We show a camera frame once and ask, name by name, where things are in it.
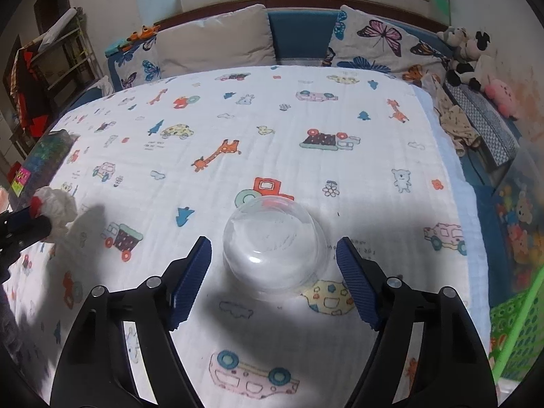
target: panda plush toy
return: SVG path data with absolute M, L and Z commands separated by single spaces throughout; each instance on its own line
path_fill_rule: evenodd
M 470 88 L 482 92 L 486 75 L 494 67 L 494 50 L 491 39 L 486 32 L 478 31 L 474 38 L 469 38 L 454 51 L 454 59 L 450 62 L 450 70 L 446 73 L 446 80 L 452 86 L 467 84 Z

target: beige pillow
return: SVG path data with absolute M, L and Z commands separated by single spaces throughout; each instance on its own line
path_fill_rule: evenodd
M 260 4 L 160 31 L 156 47 L 162 78 L 277 64 L 267 9 Z

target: white blanket with cartoon print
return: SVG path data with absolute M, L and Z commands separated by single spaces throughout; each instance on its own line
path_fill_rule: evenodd
M 43 397 L 92 287 L 136 287 L 200 235 L 213 259 L 172 339 L 205 406 L 345 404 L 375 336 L 334 260 L 343 236 L 387 275 L 415 289 L 453 286 L 471 311 L 485 310 L 469 281 L 470 263 L 486 271 L 475 201 L 456 204 L 464 180 L 452 182 L 441 156 L 455 152 L 415 90 L 370 70 L 252 67 L 160 80 L 66 115 L 55 129 L 80 138 L 51 186 L 73 194 L 78 219 L 64 242 L 25 250 L 4 285 L 27 344 L 24 368 Z M 330 249 L 322 280 L 272 306 L 230 291 L 222 264 L 227 219 L 258 194 L 302 204 Z M 140 395 L 153 401 L 135 328 L 126 328 Z

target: silver bolt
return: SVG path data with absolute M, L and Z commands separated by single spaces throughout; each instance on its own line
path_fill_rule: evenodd
M 444 296 L 447 296 L 449 298 L 454 298 L 457 296 L 456 291 L 453 290 L 452 287 L 445 287 L 444 290 L 442 290 L 442 293 L 444 293 Z
M 390 277 L 387 280 L 387 285 L 389 285 L 391 288 L 400 288 L 402 287 L 403 282 L 397 277 Z
M 149 288 L 157 288 L 161 283 L 162 281 L 158 276 L 152 276 L 145 281 L 145 285 L 147 285 Z
M 93 288 L 93 289 L 91 290 L 91 294 L 92 294 L 95 298 L 97 298 L 97 297 L 99 297 L 99 296 L 102 296 L 102 295 L 104 294 L 104 291 L 105 291 L 105 288 L 104 288 L 103 286 L 99 285 L 99 286 L 97 286 L 97 287 L 95 287 L 95 288 Z

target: pillow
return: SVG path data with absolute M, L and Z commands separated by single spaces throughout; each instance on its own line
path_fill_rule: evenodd
M 268 13 L 261 4 L 162 30 L 157 49 L 164 78 L 277 64 Z
M 132 46 L 126 52 L 113 55 L 108 60 L 108 67 L 115 85 L 116 73 L 121 89 L 140 86 L 153 80 L 160 80 L 160 65 L 157 54 L 156 36 Z
M 426 73 L 444 82 L 448 59 L 404 29 L 342 6 L 323 66 L 377 70 L 421 87 Z
M 465 84 L 454 87 L 446 81 L 444 90 L 467 114 L 497 167 L 515 158 L 519 144 L 493 104 Z

